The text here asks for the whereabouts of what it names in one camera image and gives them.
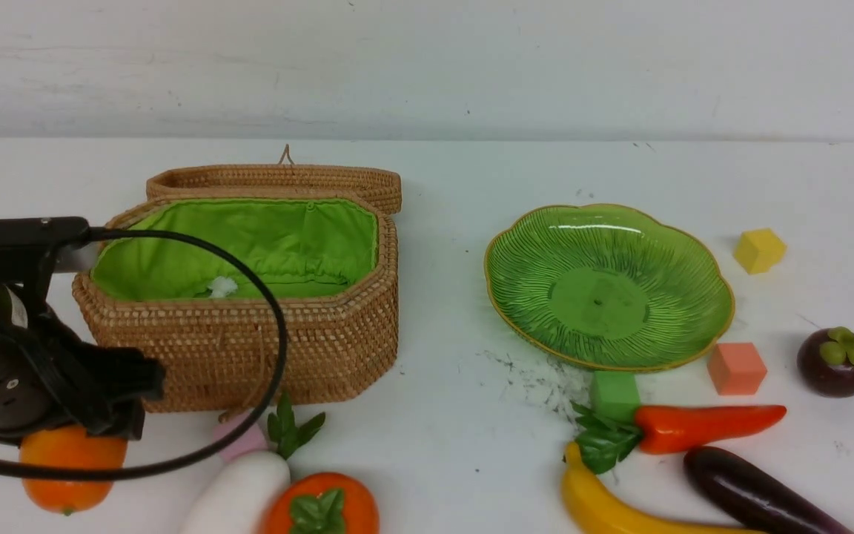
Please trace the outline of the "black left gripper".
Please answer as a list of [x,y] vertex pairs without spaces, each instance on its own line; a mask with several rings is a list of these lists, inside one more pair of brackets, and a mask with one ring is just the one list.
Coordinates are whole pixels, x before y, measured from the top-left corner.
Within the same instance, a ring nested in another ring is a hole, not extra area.
[[[80,425],[91,436],[142,439],[145,401],[164,396],[166,371],[133,347],[84,342],[54,314],[0,320],[0,444]],[[110,422],[102,425],[102,401]]]

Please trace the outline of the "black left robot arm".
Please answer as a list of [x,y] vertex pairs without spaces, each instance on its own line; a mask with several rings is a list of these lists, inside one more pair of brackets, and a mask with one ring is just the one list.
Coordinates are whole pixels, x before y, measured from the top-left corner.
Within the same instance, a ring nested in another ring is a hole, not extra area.
[[93,260],[82,217],[0,219],[0,443],[46,429],[137,441],[162,364],[131,347],[83,341],[47,303],[51,277]]

